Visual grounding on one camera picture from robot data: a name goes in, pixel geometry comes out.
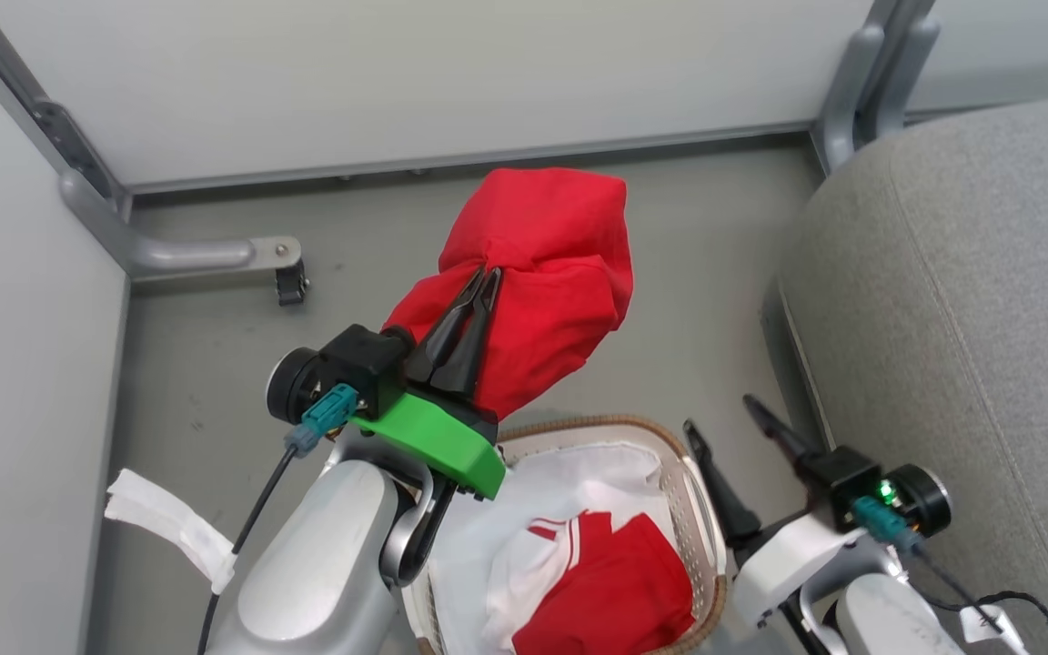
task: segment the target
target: white panel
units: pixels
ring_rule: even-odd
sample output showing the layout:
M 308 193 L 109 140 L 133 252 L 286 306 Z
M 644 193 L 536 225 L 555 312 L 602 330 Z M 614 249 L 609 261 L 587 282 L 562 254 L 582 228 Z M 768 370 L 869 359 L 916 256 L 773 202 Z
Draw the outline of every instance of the white panel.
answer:
M 937 0 L 941 37 L 913 109 L 1048 99 L 1048 0 Z
M 0 105 L 0 654 L 80 650 L 125 298 Z
M 810 121 L 870 0 L 0 0 L 128 185 Z

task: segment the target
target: teal connector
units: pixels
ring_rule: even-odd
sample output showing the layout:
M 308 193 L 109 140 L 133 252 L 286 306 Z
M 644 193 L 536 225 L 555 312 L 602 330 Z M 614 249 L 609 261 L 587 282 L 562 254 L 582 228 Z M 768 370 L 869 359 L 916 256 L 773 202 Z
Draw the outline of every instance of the teal connector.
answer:
M 891 543 L 900 552 L 910 552 L 916 544 L 924 541 L 920 532 L 909 527 L 902 517 L 874 498 L 856 498 L 851 504 L 851 514 L 874 540 Z
M 305 457 L 329 431 L 345 425 L 358 408 L 358 393 L 349 385 L 334 385 L 302 415 L 302 422 L 286 435 L 286 447 L 297 449 L 296 457 Z

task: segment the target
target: crumpled red fabric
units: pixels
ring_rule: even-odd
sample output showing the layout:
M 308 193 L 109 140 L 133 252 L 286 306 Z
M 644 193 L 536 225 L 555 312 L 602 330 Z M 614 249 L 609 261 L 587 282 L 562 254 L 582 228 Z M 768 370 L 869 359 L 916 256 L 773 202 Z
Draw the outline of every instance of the crumpled red fabric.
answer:
M 478 266 L 504 270 L 475 401 L 503 419 L 585 365 L 633 294 L 623 179 L 493 171 L 455 220 L 439 274 L 387 320 L 420 342 Z

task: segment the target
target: green led light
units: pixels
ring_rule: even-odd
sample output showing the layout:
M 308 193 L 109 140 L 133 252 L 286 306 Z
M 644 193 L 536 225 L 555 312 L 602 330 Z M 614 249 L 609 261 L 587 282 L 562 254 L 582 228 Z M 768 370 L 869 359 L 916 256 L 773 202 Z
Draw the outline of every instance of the green led light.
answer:
M 897 490 L 895 490 L 890 481 L 881 480 L 878 490 L 880 493 L 880 500 L 885 501 L 885 505 L 891 506 L 898 498 Z

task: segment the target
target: sofa seam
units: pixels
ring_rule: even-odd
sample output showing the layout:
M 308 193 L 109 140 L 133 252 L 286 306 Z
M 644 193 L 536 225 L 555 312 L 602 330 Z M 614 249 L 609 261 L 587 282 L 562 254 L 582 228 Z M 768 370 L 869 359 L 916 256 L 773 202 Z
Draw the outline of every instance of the sofa seam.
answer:
M 933 272 L 932 266 L 927 263 L 927 258 L 924 257 L 923 249 L 920 248 L 920 240 L 916 237 L 916 231 L 912 226 L 912 221 L 908 220 L 907 208 L 903 203 L 903 198 L 900 196 L 899 188 L 897 187 L 897 183 L 895 183 L 895 175 L 892 173 L 892 167 L 895 161 L 897 161 L 897 154 L 899 154 L 900 150 L 902 150 L 902 143 L 895 145 L 889 156 L 889 161 L 887 161 L 885 175 L 887 187 L 889 187 L 892 198 L 895 200 L 895 209 L 897 209 L 899 221 L 903 228 L 905 228 L 908 241 L 910 241 L 912 248 L 914 248 L 916 260 L 918 260 L 918 264 L 920 265 L 920 277 L 927 283 L 929 290 L 932 291 L 936 311 L 939 312 L 945 324 L 948 325 L 949 336 L 952 336 L 949 341 L 954 347 L 954 354 L 959 355 L 958 361 L 960 361 L 962 369 L 964 369 L 965 377 L 968 378 L 969 385 L 974 387 L 974 391 L 977 393 L 978 401 L 981 403 L 982 413 L 984 413 L 985 419 L 989 422 L 989 427 L 994 428 L 994 435 L 997 439 L 998 451 L 1001 452 L 1003 460 L 1005 460 L 1006 464 L 1008 464 L 1011 476 L 1013 476 L 1013 480 L 1017 482 L 1016 495 L 1018 495 L 1019 501 L 1022 502 L 1023 505 L 1027 506 L 1028 510 L 1030 510 L 1030 524 L 1034 527 L 1031 531 L 1031 539 L 1035 544 L 1038 544 L 1038 546 L 1041 546 L 1041 550 L 1045 552 L 1045 560 L 1047 560 L 1045 566 L 1048 568 L 1048 532 L 1045 531 L 1045 527 L 1038 521 L 1036 506 L 1034 505 L 1034 502 L 1032 502 L 1030 494 L 1026 488 L 1022 472 L 1020 472 L 1017 460 L 1013 457 L 1013 453 L 1011 453 L 1010 445 L 1005 438 L 1005 432 L 1003 432 L 1002 425 L 998 422 L 997 416 L 994 413 L 992 405 L 990 405 L 989 397 L 985 391 L 981 374 L 978 373 L 976 362 L 974 362 L 973 355 L 968 351 L 968 345 L 965 343 L 960 324 L 957 323 L 956 316 L 953 314 L 952 306 L 948 305 L 948 299 L 945 298 L 943 287 L 940 285 L 935 272 Z

